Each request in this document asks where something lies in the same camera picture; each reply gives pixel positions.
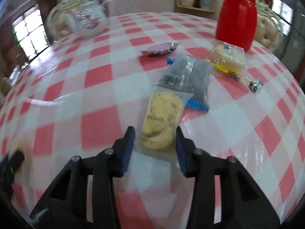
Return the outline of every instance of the brown bottle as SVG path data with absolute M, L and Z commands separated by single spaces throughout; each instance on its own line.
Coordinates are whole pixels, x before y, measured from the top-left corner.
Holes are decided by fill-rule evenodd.
M 196 8 L 201 8 L 201 7 L 200 7 L 200 1 L 201 1 L 201 0 L 195 0 L 194 7 L 196 7 Z

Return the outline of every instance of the red bottle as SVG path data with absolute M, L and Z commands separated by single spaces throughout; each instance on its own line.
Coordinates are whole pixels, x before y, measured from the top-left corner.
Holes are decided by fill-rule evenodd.
M 216 38 L 251 48 L 257 25 L 255 0 L 224 0 L 218 19 Z

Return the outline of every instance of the pink wrapper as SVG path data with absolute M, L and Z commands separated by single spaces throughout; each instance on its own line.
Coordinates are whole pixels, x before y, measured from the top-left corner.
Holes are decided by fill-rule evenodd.
M 165 42 L 150 47 L 148 50 L 142 51 L 143 55 L 148 57 L 157 57 L 168 54 L 176 49 L 179 43 Z

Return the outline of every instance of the screw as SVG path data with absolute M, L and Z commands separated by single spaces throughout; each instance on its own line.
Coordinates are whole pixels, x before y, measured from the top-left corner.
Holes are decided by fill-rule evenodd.
M 236 157 L 234 157 L 234 156 L 229 156 L 227 159 L 228 159 L 231 163 L 236 163 L 236 161 L 237 161 Z
M 105 151 L 104 151 L 107 155 L 112 155 L 114 153 L 114 149 L 112 148 L 107 148 Z
M 194 150 L 194 153 L 197 154 L 197 155 L 201 155 L 202 153 L 204 152 L 204 150 L 200 149 L 200 148 L 196 148 Z
M 75 156 L 71 157 L 71 160 L 72 160 L 73 162 L 77 162 L 77 161 L 80 160 L 80 156 L 75 155 Z

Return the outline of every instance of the checkered tablecloth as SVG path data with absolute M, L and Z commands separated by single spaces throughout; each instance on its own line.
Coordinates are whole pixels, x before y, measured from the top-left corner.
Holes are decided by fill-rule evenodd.
M 111 18 L 101 36 L 71 35 L 39 55 L 0 112 L 2 156 L 17 140 L 28 144 L 14 184 L 19 211 L 33 209 L 71 156 L 95 156 L 129 125 L 140 132 L 152 86 L 167 67 L 167 56 L 148 58 L 141 50 L 173 41 L 180 44 L 170 56 L 209 58 L 215 27 L 216 22 L 192 15 L 128 14 Z M 305 96 L 259 43 L 246 60 L 248 78 L 263 81 L 263 89 L 253 94 L 244 83 L 214 73 L 210 111 L 185 109 L 180 126 L 211 155 L 235 155 L 283 221 L 305 193 Z M 128 172 L 114 185 L 123 229 L 185 228 L 194 180 L 182 176 L 176 160 L 133 151 Z M 219 190 L 215 219 L 220 219 Z

